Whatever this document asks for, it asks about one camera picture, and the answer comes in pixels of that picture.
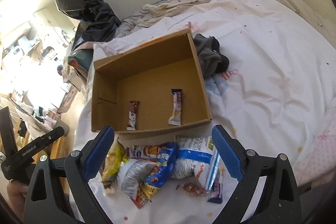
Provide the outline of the person's left hand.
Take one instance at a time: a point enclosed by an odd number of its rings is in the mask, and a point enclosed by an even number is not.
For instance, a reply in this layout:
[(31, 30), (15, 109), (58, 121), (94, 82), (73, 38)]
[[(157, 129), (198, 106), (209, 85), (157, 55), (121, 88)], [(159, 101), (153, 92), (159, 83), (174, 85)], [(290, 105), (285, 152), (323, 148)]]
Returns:
[(17, 180), (12, 180), (7, 185), (9, 204), (16, 216), (23, 221), (26, 194), (29, 186)]

